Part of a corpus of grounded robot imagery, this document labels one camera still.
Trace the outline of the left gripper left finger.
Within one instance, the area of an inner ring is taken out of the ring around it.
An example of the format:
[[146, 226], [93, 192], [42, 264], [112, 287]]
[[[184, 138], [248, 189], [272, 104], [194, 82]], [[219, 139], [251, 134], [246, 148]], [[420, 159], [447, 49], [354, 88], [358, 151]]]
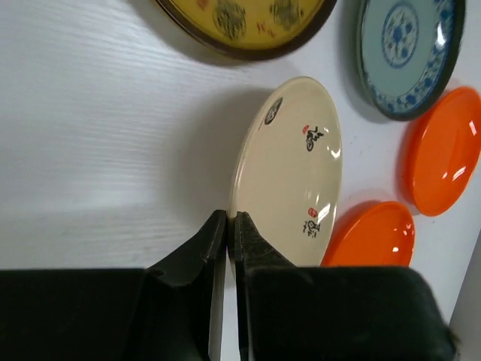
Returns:
[[4, 270], [3, 360], [218, 360], [227, 216], [149, 268]]

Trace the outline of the cream plate with motifs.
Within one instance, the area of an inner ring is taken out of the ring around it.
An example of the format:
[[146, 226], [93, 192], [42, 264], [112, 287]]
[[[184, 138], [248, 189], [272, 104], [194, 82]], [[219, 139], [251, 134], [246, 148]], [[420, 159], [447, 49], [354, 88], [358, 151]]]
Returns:
[[296, 266], [317, 267], [327, 251], [342, 180], [339, 117], [311, 77], [277, 87], [240, 147], [228, 218], [246, 212], [261, 237]]

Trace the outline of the yellow patterned plate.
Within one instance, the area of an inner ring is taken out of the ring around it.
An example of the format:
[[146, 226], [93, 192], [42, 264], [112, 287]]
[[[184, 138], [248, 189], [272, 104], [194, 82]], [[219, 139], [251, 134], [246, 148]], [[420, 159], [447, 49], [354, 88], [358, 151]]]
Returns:
[[232, 59], [263, 61], [305, 45], [323, 27], [336, 1], [158, 1], [190, 37]]

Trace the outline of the blue white patterned plate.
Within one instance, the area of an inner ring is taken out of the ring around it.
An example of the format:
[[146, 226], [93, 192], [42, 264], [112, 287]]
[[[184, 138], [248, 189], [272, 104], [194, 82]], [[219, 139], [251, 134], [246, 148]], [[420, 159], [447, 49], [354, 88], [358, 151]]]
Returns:
[[371, 104], [409, 121], [441, 97], [458, 60], [465, 1], [363, 1], [356, 29], [358, 73]]

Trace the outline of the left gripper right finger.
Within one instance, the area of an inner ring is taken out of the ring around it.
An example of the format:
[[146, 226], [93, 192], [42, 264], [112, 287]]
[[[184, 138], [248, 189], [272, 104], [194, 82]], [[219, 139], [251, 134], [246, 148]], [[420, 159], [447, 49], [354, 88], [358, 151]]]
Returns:
[[233, 222], [243, 360], [453, 360], [458, 343], [434, 294], [407, 267], [297, 267]]

